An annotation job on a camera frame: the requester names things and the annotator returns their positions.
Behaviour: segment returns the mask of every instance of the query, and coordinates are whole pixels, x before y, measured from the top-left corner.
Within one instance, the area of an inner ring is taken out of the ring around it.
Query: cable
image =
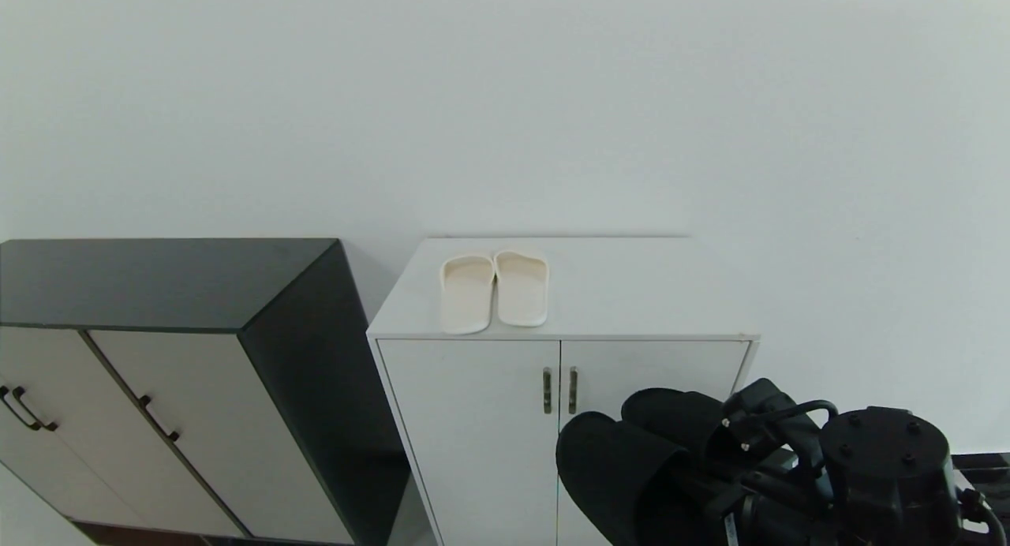
[[[814,412],[815,410],[823,410],[827,412],[827,419],[830,421],[833,417],[838,416],[838,408],[827,401],[810,401],[808,403],[801,403],[794,407],[787,407],[784,410],[776,410],[775,412],[766,412],[765,414],[754,414],[754,416],[747,416],[743,421],[753,421],[753,423],[761,423],[762,421],[779,421],[785,420],[787,418],[793,418],[795,416],[800,416],[801,414],[808,414]]]
[[[1003,523],[992,510],[983,508],[983,522],[989,527],[989,544],[992,546],[1007,546],[1007,532],[1003,529]]]
[[[989,544],[991,546],[1007,546],[1007,533],[996,513],[986,506],[982,494],[974,488],[956,488],[957,502],[961,504],[961,515],[965,519],[986,523],[989,527]]]

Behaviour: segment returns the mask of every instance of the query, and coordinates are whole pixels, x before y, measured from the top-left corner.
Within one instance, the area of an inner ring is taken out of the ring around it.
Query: cabinet handle
[[[35,416],[35,413],[31,412],[31,409],[28,406],[25,406],[25,403],[21,400],[21,397],[24,396],[24,393],[25,393],[24,387],[18,387],[17,389],[14,389],[13,392],[11,392],[11,395],[14,396],[14,400],[19,405],[21,405],[22,409],[24,409],[24,412],[27,412],[28,416],[30,416],[32,420],[35,420],[35,424],[39,424],[39,426],[41,426],[42,428],[46,428],[46,430],[48,430],[49,432],[57,431],[57,428],[59,428],[60,426],[55,421],[50,421],[48,424],[42,424],[42,421],[39,420],[37,416]]]
[[[41,430],[42,425],[39,424],[38,421],[33,421],[33,423],[28,424],[27,421],[24,421],[24,419],[21,418],[21,414],[14,412],[14,407],[11,407],[10,403],[7,402],[8,394],[10,394],[10,389],[6,387],[0,387],[0,401],[3,401],[3,405],[7,407],[7,410],[10,410],[10,413],[14,414],[14,418],[17,418],[17,420],[20,421],[21,424],[24,424],[25,428],[28,428],[32,432]]]
[[[569,371],[569,413],[574,414],[579,407],[579,370],[572,367]]]
[[[148,420],[150,420],[152,424],[155,424],[155,426],[158,426],[159,430],[162,431],[162,435],[164,435],[166,438],[169,438],[170,441],[172,441],[172,442],[178,442],[179,441],[179,432],[176,432],[176,431],[173,430],[173,432],[171,434],[168,433],[165,430],[165,428],[162,427],[161,421],[158,421],[155,418],[155,414],[153,414],[150,412],[150,410],[147,409],[148,405],[150,405],[150,396],[147,396],[147,395],[140,396],[140,411],[143,412],[143,414],[147,417]]]
[[[550,368],[543,368],[543,413],[550,414]]]

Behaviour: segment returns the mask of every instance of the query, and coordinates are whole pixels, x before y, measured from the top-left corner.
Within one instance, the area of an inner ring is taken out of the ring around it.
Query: white cabinet
[[[140,517],[116,497],[56,432],[39,428],[28,410],[15,402],[11,392],[16,389],[24,388],[0,376],[0,394],[7,407],[0,411],[0,462],[35,488],[54,508],[70,517],[144,526]],[[32,406],[33,395],[25,391],[22,401]]]
[[[523,246],[550,264],[547,322],[442,334],[441,262]],[[760,336],[729,276],[690,239],[425,240],[369,337],[439,543],[608,546],[560,484],[558,433],[639,389],[742,386]]]
[[[53,433],[136,511],[145,526],[241,536],[152,431],[77,331],[3,327],[0,338],[0,374],[27,391],[31,410],[41,421],[59,425]]]
[[[558,342],[381,349],[443,542],[543,544],[557,508]]]
[[[277,407],[230,334],[91,331],[95,344],[255,536],[349,543]]]

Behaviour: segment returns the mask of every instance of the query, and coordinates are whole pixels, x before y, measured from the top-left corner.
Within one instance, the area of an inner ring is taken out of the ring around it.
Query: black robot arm
[[[818,410],[823,428],[807,416]],[[646,389],[620,421],[571,421],[557,454],[569,495],[615,546],[1006,546],[982,497],[954,487],[932,424],[796,403],[765,377],[725,403]]]

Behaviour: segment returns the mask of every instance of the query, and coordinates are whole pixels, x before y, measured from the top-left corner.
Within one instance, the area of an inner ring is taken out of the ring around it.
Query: white slipper
[[[448,258],[441,266],[441,327],[448,334],[484,331],[491,324],[495,262],[487,254]]]
[[[498,319],[517,327],[539,327],[547,320],[550,269],[542,255],[502,250],[495,254]]]

